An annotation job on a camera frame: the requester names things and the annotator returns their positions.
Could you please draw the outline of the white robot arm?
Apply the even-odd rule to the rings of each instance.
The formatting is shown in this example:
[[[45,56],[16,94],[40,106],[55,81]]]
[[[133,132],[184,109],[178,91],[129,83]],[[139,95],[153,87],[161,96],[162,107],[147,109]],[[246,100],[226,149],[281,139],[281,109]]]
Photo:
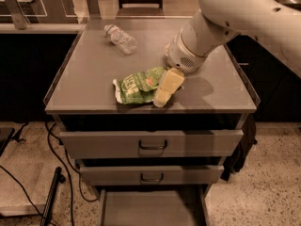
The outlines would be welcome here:
[[[154,95],[163,107],[219,45],[243,34],[301,76],[301,12],[276,0],[198,0],[198,11],[166,46],[164,73]]]

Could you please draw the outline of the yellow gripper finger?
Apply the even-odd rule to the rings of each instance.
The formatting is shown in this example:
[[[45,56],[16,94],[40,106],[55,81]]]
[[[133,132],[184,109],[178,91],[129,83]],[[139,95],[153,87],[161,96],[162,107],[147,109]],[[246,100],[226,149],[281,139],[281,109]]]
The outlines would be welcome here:
[[[171,68],[162,75],[159,87],[155,92],[153,104],[163,107],[171,96],[177,91],[184,81],[184,73],[176,68]]]

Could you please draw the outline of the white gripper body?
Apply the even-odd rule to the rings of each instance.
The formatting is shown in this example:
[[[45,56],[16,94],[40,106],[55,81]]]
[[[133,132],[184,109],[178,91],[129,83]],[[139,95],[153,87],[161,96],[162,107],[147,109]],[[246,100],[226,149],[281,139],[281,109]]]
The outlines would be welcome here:
[[[193,73],[205,61],[206,56],[198,56],[191,52],[183,42],[182,30],[174,37],[171,43],[165,48],[165,61],[173,68],[183,73]]]

